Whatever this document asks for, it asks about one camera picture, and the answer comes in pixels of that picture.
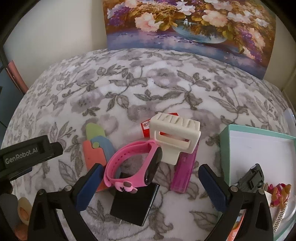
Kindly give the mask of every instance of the floral bedspread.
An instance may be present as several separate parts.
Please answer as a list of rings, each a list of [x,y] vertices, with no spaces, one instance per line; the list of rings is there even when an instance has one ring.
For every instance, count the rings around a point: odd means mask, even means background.
[[[62,144],[62,156],[13,182],[13,193],[33,203],[37,190],[58,191],[86,174],[81,144],[87,123],[100,124],[120,148],[129,142],[128,130],[159,111],[198,120],[202,135],[187,193],[169,190],[174,167],[161,163],[155,176],[161,187],[143,227],[119,225],[109,214],[113,191],[96,193],[81,215],[98,240],[204,240],[217,212],[197,170],[207,163],[221,175],[218,134],[231,123],[287,133],[286,108],[278,88],[217,60],[170,50],[97,50],[43,72],[16,109],[2,148],[45,134]],[[131,158],[123,170],[135,171],[141,158]]]

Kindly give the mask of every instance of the wall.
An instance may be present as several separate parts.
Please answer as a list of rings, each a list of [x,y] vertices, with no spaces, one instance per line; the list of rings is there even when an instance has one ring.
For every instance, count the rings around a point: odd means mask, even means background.
[[[102,0],[41,0],[17,24],[4,50],[31,86],[49,65],[106,43]],[[277,18],[265,79],[282,89],[295,66],[296,43]]]

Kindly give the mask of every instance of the purple lighter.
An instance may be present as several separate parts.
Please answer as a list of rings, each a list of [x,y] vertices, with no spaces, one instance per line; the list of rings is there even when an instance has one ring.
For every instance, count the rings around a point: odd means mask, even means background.
[[[175,192],[185,193],[194,167],[199,142],[192,154],[181,152],[176,165],[174,178],[170,189]]]

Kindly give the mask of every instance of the painting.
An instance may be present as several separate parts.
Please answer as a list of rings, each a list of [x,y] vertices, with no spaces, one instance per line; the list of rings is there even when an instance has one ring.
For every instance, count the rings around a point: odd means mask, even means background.
[[[276,18],[259,0],[104,0],[103,8],[110,50],[184,51],[265,75]]]

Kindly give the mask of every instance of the metal bolt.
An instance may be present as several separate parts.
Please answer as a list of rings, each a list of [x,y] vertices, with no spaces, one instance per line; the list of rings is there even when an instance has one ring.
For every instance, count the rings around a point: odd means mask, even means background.
[[[69,192],[69,191],[72,190],[72,186],[71,186],[71,185],[67,185],[67,186],[64,187],[64,190],[65,190],[66,192]]]
[[[38,195],[42,195],[42,194],[44,193],[44,191],[45,191],[44,189],[40,189],[40,190],[37,192],[37,194],[38,194]]]
[[[233,192],[237,192],[239,189],[236,186],[231,186],[230,190]]]

